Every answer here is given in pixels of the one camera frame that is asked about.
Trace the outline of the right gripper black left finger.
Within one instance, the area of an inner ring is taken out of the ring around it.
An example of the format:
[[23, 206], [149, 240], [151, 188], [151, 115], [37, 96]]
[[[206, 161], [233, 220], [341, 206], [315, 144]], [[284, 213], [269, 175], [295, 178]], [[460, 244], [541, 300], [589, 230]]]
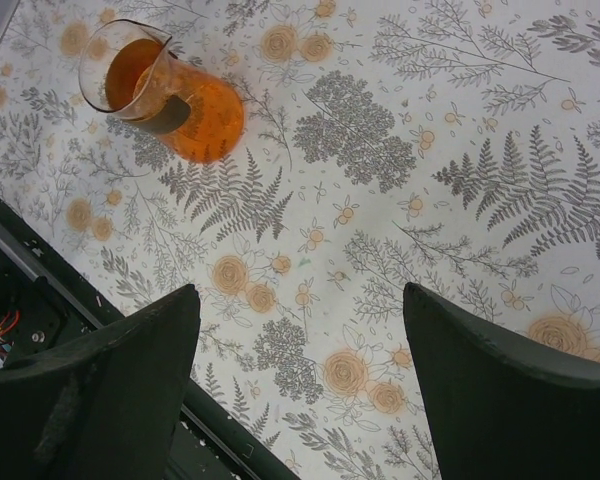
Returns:
[[0, 479], [160, 479], [200, 330], [187, 284], [0, 369]]

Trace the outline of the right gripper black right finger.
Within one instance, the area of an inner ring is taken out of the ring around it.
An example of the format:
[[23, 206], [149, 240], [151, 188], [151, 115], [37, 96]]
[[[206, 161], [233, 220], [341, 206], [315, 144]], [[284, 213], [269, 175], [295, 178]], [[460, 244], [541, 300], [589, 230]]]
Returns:
[[600, 363], [408, 283], [403, 318], [445, 479], [600, 479]]

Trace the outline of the orange glass carafe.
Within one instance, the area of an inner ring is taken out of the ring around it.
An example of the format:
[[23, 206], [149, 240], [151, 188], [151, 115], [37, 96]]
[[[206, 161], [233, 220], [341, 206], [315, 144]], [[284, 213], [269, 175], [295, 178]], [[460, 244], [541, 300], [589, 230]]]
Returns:
[[239, 143], [242, 100], [223, 79], [180, 60], [173, 37], [132, 20], [113, 20], [87, 41], [79, 87], [96, 111], [151, 135], [185, 160], [211, 163]]

